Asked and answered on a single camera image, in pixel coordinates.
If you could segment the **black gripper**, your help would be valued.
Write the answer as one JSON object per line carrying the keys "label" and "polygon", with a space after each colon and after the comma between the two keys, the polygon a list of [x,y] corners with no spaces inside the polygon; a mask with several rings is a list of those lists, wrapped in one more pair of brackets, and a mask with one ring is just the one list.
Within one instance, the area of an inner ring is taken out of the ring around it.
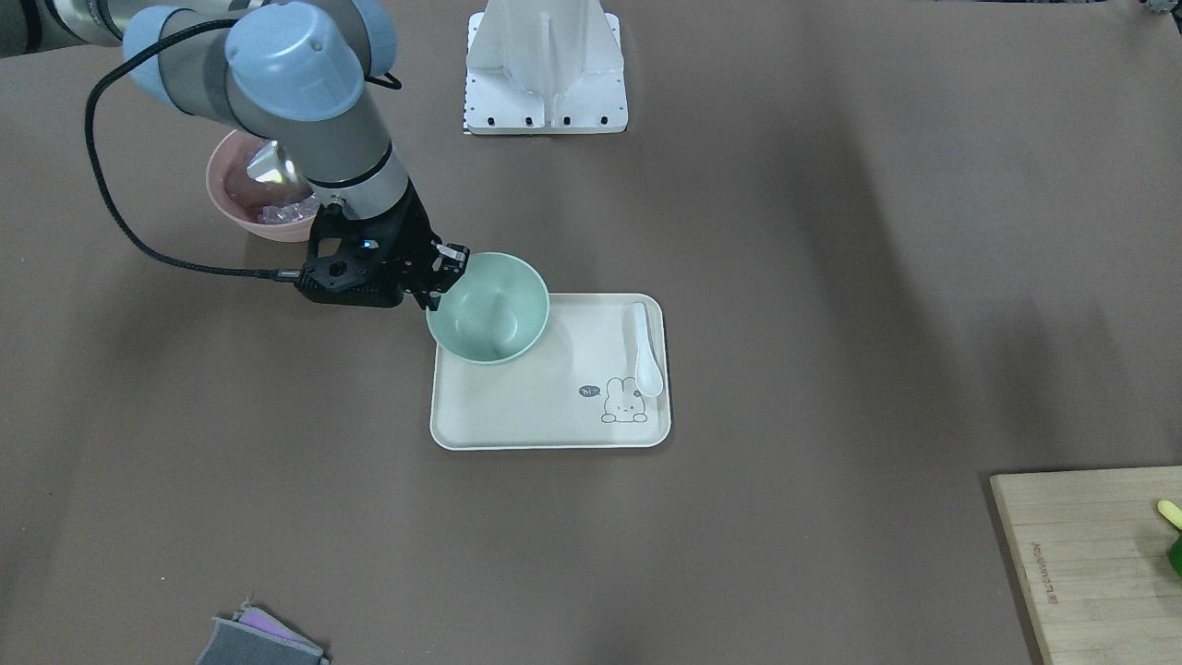
{"label": "black gripper", "polygon": [[296,291],[314,304],[368,308],[395,308],[411,295],[420,308],[439,311],[469,257],[467,246],[440,243],[408,182],[395,206],[371,219],[348,219],[336,202],[320,206]]}

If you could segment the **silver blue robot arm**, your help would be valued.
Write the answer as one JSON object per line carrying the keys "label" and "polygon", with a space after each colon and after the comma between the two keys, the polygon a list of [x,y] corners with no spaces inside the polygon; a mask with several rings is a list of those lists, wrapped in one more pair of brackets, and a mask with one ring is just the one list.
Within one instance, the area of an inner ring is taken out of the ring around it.
{"label": "silver blue robot arm", "polygon": [[[431,232],[368,84],[396,90],[397,33],[379,1],[5,1],[4,56],[117,46],[87,96],[84,142],[115,224],[145,256],[214,276],[292,283],[331,306],[420,308],[465,276],[469,252]],[[215,268],[165,256],[131,232],[95,141],[100,97],[132,79],[152,100],[273,141],[318,206],[296,269]]]}

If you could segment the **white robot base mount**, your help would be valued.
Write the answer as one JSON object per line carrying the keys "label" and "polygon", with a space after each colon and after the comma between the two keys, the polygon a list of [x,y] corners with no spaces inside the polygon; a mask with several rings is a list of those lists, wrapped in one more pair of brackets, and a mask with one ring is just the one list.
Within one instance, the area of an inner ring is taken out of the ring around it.
{"label": "white robot base mount", "polygon": [[621,19],[599,1],[489,1],[467,21],[465,67],[467,133],[629,126]]}

